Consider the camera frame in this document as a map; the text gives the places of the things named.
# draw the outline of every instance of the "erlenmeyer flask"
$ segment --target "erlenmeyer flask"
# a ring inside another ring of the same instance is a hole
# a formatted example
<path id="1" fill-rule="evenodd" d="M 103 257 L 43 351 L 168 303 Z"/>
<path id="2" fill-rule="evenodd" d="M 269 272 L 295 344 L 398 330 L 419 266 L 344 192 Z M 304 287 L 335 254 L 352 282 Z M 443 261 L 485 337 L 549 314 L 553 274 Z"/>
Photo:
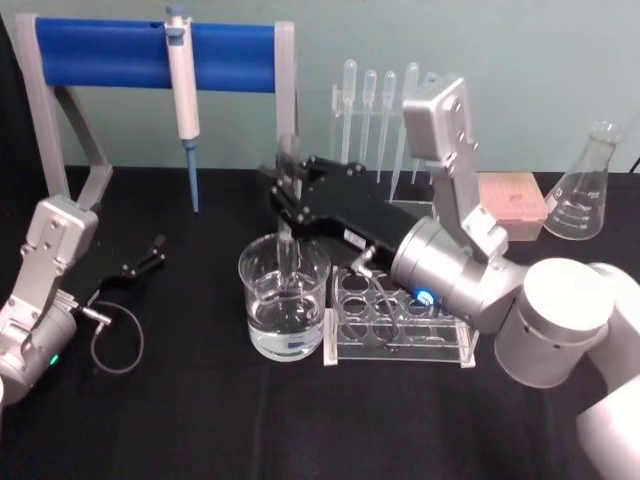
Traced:
<path id="1" fill-rule="evenodd" d="M 578 161 L 551 189 L 544 227 L 567 240 L 587 240 L 604 223 L 609 161 L 620 141 L 616 124 L 596 122 Z"/>

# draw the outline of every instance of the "black table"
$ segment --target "black table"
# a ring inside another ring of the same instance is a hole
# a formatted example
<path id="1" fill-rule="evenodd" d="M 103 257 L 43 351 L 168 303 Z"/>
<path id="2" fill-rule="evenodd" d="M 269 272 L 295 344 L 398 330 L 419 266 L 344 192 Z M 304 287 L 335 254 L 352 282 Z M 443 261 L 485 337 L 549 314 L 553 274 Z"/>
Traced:
<path id="1" fill-rule="evenodd" d="M 72 169 L 72 184 L 83 172 Z M 2 479 L 597 479 L 579 447 L 575 417 L 605 394 L 588 360 L 548 391 L 511 380 L 482 338 L 478 366 L 344 362 L 322 353 L 293 363 L 262 358 L 247 334 L 236 262 L 266 233 L 255 172 L 202 171 L 202 213 L 190 214 L 186 172 L 117 169 L 88 256 L 67 282 L 86 289 L 164 233 L 167 264 L 129 303 L 147 349 L 131 375 L 95 371 L 93 325 L 28 398 L 5 409 Z M 539 177 L 550 188 L 556 176 Z M 20 265 L 39 195 L 0 190 L 0 298 Z M 612 175 L 598 237 L 541 233 L 514 243 L 530 263 L 566 256 L 623 267 L 640 279 L 640 176 Z M 131 355 L 127 332 L 104 343 Z"/>

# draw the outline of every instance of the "blue led light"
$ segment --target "blue led light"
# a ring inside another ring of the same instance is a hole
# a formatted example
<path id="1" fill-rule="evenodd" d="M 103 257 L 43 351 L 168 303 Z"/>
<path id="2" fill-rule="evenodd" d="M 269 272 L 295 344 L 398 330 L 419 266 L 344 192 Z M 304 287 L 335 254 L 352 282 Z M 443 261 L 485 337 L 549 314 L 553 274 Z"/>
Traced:
<path id="1" fill-rule="evenodd" d="M 419 288 L 415 291 L 413 296 L 416 297 L 416 300 L 426 306 L 435 305 L 436 303 L 435 295 L 425 288 Z"/>

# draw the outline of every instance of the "glass beaker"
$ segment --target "glass beaker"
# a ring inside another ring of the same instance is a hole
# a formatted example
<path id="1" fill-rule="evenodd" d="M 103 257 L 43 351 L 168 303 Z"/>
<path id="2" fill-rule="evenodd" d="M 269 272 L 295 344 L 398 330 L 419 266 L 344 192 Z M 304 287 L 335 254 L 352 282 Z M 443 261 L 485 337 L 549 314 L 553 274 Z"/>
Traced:
<path id="1" fill-rule="evenodd" d="M 616 124 L 596 122 L 578 161 L 547 194 L 544 227 L 566 240 L 587 240 L 604 224 L 609 161 L 620 141 Z"/>
<path id="2" fill-rule="evenodd" d="M 317 242 L 274 233 L 249 245 L 238 262 L 245 286 L 249 336 L 265 357 L 307 357 L 323 338 L 331 261 Z"/>

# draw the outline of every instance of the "micropipette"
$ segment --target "micropipette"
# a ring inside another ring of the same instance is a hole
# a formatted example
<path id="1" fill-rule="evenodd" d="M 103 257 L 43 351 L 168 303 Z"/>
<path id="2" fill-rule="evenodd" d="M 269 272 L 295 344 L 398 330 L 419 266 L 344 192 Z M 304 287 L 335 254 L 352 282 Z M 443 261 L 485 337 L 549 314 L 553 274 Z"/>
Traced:
<path id="1" fill-rule="evenodd" d="M 416 91 L 418 87 L 418 77 L 420 76 L 420 66 L 411 62 L 407 67 L 407 71 L 404 74 L 404 84 L 402 85 L 402 101 L 404 102 L 411 94 Z M 402 168 L 402 157 L 404 156 L 404 144 L 407 140 L 407 128 L 404 123 L 400 126 L 398 131 L 398 144 L 396 145 L 396 160 L 393 165 L 393 175 L 391 176 L 391 193 L 389 195 L 389 201 L 393 200 L 393 195 L 396 192 L 398 186 L 398 179 L 400 178 L 400 170 Z"/>
<path id="2" fill-rule="evenodd" d="M 342 102 L 344 104 L 344 125 L 342 127 L 342 155 L 340 161 L 346 164 L 349 158 L 349 137 L 351 136 L 351 116 L 353 115 L 353 102 L 356 99 L 356 74 L 358 64 L 355 60 L 344 62 L 344 75 L 342 78 Z"/>
<path id="3" fill-rule="evenodd" d="M 393 109 L 393 97 L 396 95 L 396 74 L 389 70 L 384 75 L 382 85 L 382 123 L 380 124 L 380 140 L 378 143 L 378 183 L 380 183 L 380 170 L 382 170 L 382 159 L 387 143 L 387 132 L 389 131 L 389 119 Z"/>
<path id="4" fill-rule="evenodd" d="M 378 75 L 373 70 L 367 70 L 364 74 L 364 87 L 362 88 L 362 103 L 364 104 L 364 116 L 362 117 L 362 133 L 360 135 L 360 163 L 367 160 L 367 144 L 369 143 L 369 125 L 373 100 L 376 98 L 376 82 Z"/>
<path id="5" fill-rule="evenodd" d="M 433 72 L 429 72 L 427 73 L 425 79 L 424 79 L 424 83 L 433 83 L 438 79 L 438 75 L 433 73 Z M 418 174 L 418 167 L 420 166 L 420 159 L 416 158 L 413 161 L 413 175 L 411 176 L 411 185 L 416 183 L 416 175 Z"/>
<path id="6" fill-rule="evenodd" d="M 198 173 L 196 170 L 196 145 L 200 135 L 198 120 L 198 98 L 196 95 L 196 74 L 191 43 L 191 17 L 185 18 L 182 5 L 167 7 L 169 19 L 164 24 L 169 52 L 171 88 L 176 107 L 178 135 L 187 153 L 191 202 L 194 213 L 198 213 Z"/>

